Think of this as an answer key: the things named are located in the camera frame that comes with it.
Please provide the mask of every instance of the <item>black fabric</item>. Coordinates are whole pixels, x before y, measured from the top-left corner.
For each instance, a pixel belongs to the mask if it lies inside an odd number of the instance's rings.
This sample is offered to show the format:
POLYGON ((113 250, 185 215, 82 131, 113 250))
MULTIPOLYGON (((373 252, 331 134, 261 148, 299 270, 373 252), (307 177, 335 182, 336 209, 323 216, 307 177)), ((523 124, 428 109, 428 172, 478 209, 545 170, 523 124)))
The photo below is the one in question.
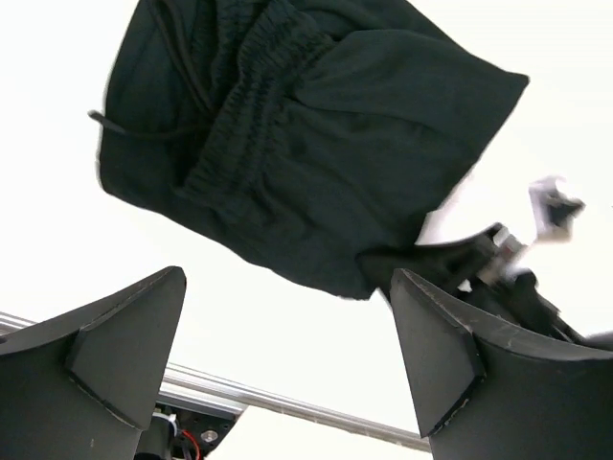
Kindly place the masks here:
POLYGON ((404 0, 142 0, 108 85, 100 179, 334 295, 402 251, 528 84, 404 0))

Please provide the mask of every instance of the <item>clothing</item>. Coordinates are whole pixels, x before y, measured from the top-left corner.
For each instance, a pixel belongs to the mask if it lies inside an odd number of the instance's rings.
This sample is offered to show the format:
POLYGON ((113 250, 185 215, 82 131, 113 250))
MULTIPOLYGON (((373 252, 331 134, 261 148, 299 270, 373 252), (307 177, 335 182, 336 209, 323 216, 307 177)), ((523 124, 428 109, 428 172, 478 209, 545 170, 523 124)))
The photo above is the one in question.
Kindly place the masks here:
POLYGON ((100 179, 286 279, 367 299, 528 78, 404 0, 141 0, 108 84, 100 179))

